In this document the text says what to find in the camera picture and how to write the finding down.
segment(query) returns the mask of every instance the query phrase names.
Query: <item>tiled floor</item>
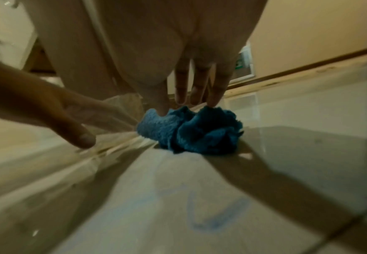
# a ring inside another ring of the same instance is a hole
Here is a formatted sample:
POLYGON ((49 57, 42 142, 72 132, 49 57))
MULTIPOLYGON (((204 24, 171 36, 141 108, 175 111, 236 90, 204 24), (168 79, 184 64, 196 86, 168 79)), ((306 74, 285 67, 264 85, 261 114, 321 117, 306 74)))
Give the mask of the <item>tiled floor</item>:
POLYGON ((236 154, 136 138, 1 234, 0 253, 367 254, 367 66, 221 105, 245 124, 236 154))

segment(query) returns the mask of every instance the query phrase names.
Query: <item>blue cloth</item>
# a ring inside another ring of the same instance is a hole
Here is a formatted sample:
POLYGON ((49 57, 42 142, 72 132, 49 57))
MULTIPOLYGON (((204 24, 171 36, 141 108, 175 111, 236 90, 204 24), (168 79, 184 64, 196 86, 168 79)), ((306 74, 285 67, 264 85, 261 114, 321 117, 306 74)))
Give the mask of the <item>blue cloth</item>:
POLYGON ((179 153, 229 154, 243 134, 242 123, 230 110, 204 107, 198 113, 186 106, 160 117, 155 109, 146 112, 138 134, 156 140, 164 149, 179 153))

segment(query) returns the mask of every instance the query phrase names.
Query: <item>person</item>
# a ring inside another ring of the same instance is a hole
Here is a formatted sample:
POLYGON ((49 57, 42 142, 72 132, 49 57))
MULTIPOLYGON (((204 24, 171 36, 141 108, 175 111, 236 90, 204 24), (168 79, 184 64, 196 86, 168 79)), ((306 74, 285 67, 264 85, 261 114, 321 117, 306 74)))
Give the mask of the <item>person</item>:
MULTIPOLYGON (((110 55, 122 79, 160 115, 168 112, 166 78, 175 69, 176 102, 185 103, 194 61, 190 103, 200 103, 216 65, 207 99, 214 107, 227 89, 238 52, 267 0, 93 0, 110 55)), ((52 129, 80 148, 96 138, 82 124, 132 130, 136 121, 119 109, 47 83, 0 63, 0 118, 52 129)))

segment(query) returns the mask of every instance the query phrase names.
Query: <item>blue mark on floor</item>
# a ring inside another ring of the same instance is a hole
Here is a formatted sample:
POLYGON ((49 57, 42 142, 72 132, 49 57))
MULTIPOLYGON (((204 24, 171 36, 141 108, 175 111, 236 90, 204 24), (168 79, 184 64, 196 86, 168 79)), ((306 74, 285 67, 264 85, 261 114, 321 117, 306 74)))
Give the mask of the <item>blue mark on floor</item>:
POLYGON ((215 216, 201 222, 196 222, 194 199, 196 194, 191 192, 188 196, 187 216, 188 223, 193 230, 205 233, 220 231, 232 224, 249 206, 250 200, 246 197, 239 198, 228 205, 215 216))

